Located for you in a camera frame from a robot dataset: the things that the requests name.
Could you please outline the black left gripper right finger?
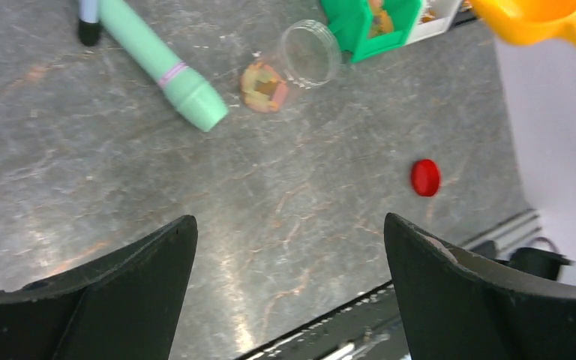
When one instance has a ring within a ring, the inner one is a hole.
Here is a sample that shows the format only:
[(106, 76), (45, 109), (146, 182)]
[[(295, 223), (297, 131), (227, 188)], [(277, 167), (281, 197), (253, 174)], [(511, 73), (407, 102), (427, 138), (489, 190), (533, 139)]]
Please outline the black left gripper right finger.
[(384, 242), (414, 359), (576, 359), (576, 286), (449, 244), (394, 213)]

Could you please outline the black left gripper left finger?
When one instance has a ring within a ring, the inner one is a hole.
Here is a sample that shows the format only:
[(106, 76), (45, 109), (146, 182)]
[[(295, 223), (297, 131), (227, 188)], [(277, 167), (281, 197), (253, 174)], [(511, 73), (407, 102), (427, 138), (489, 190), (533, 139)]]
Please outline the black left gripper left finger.
[(197, 248), (182, 216), (86, 264), (0, 291), (0, 359), (167, 359)]

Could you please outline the yellow plastic scoop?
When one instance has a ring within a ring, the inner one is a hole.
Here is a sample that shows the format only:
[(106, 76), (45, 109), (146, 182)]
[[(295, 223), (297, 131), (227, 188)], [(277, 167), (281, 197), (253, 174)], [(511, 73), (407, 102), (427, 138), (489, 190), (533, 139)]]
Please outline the yellow plastic scoop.
[(576, 47), (576, 1), (472, 0), (475, 14), (505, 42), (529, 46), (560, 39)]

